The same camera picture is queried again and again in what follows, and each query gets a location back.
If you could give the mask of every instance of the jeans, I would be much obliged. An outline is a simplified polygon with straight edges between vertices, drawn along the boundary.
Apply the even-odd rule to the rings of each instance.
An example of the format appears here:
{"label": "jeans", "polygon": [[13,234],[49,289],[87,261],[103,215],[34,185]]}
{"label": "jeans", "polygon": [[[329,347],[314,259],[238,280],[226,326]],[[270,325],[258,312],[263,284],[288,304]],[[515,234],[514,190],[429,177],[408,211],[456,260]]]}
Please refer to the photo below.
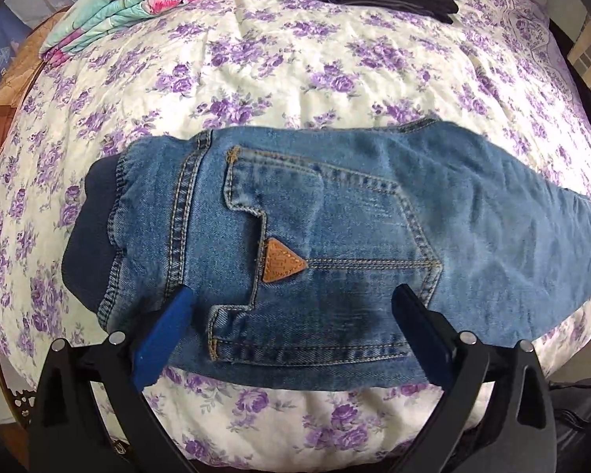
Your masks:
{"label": "jeans", "polygon": [[591,297],[591,200],[455,124],[140,139],[95,163],[63,278],[107,331],[184,284],[170,364],[242,385],[353,390],[424,374],[391,312],[407,283],[514,346]]}

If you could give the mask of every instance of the orange triangle label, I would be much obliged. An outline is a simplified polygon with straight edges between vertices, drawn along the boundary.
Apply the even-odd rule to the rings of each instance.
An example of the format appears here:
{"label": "orange triangle label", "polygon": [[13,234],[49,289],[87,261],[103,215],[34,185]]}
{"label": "orange triangle label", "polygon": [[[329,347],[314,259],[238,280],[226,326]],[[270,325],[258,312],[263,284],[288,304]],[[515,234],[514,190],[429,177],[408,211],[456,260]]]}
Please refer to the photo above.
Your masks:
{"label": "orange triangle label", "polygon": [[306,270],[308,266],[306,261],[284,243],[275,238],[267,240],[263,282],[279,281]]}

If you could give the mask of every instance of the floral bed sheet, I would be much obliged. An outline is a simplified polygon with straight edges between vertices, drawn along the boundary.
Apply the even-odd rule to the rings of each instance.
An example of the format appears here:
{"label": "floral bed sheet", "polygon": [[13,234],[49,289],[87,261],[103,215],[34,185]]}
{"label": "floral bed sheet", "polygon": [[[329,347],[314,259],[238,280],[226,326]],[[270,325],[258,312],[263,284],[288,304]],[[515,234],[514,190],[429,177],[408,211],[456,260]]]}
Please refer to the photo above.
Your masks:
{"label": "floral bed sheet", "polygon": [[[544,13],[529,0],[464,0],[454,20],[316,0],[199,0],[46,70],[0,156],[0,350],[35,387],[52,340],[104,339],[63,287],[60,260],[90,165],[145,135],[385,126],[437,113],[591,196],[591,128]],[[590,337],[591,300],[534,344],[553,372]],[[189,458],[276,472],[398,453],[440,395],[426,384],[264,390],[171,368],[145,391]]]}

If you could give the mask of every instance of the denim pocket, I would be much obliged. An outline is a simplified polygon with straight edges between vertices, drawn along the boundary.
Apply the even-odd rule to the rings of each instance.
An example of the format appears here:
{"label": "denim pocket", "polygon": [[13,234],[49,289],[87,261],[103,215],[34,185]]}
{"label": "denim pocket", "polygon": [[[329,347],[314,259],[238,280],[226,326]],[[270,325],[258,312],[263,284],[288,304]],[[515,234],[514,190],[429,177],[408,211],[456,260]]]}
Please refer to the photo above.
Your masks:
{"label": "denim pocket", "polygon": [[[227,154],[224,199],[260,219],[260,234],[249,302],[212,308],[213,360],[313,366],[407,354],[392,292],[405,282],[428,303],[442,265],[398,183],[236,146]],[[263,282],[269,238],[307,268]]]}

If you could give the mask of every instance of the bed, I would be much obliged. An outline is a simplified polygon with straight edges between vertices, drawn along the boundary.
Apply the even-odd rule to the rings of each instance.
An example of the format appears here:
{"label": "bed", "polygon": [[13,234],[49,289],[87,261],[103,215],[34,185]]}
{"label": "bed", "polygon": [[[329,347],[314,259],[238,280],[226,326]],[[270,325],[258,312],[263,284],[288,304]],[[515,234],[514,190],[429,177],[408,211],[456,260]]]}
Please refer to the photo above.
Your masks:
{"label": "bed", "polygon": [[[199,0],[46,69],[0,154],[0,351],[35,388],[52,340],[104,339],[60,275],[96,159],[146,135],[386,126],[432,113],[591,196],[591,126],[548,19],[530,0],[463,0],[452,26],[317,0]],[[591,299],[535,340],[544,371],[590,338]],[[102,388],[95,394],[121,438]],[[401,453],[441,391],[266,390],[167,368],[144,394],[189,458],[295,472]]]}

